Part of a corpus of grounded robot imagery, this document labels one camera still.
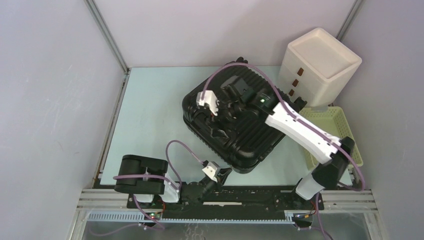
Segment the black ribbed hard-shell suitcase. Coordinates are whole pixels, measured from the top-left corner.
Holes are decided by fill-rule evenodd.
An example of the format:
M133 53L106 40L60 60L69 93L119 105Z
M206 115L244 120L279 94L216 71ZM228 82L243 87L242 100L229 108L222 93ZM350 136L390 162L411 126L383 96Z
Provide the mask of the black ribbed hard-shell suitcase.
M229 67L216 74L207 87L218 98L227 98L221 88L230 82L232 76L241 77L256 91L271 87L265 78L246 66L248 61L242 56L235 62L229 62ZM184 123L235 172L250 173L272 152L285 134L250 117L242 119L235 126L217 123L209 109L196 105L197 94L203 91L205 84L202 82L183 98Z

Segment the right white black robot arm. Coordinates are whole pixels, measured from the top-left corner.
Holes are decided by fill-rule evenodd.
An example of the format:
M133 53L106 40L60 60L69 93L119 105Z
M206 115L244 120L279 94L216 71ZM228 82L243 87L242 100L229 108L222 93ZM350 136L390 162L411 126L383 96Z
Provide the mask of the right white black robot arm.
M351 151L355 142L350 137L339 138L322 130L283 100L278 89L255 90L240 76L232 76L221 87L226 99L214 91L199 94L199 105L208 104L211 114L219 121L257 119L301 145L318 161L317 166L303 177L291 194L291 204L304 209L320 191L336 187L348 165L353 161Z

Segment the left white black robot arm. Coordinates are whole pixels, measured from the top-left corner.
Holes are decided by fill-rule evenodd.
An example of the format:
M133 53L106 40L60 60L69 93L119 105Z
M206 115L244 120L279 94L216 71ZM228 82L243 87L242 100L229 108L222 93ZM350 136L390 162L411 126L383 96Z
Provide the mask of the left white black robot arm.
M124 155L114 190L119 193L134 195L136 201L145 208L153 208L158 196L165 203L202 204L205 197L221 190L228 176L233 171L230 167L221 168L215 162L202 164L204 177L198 182L184 183L174 181L168 174L171 164L163 159Z

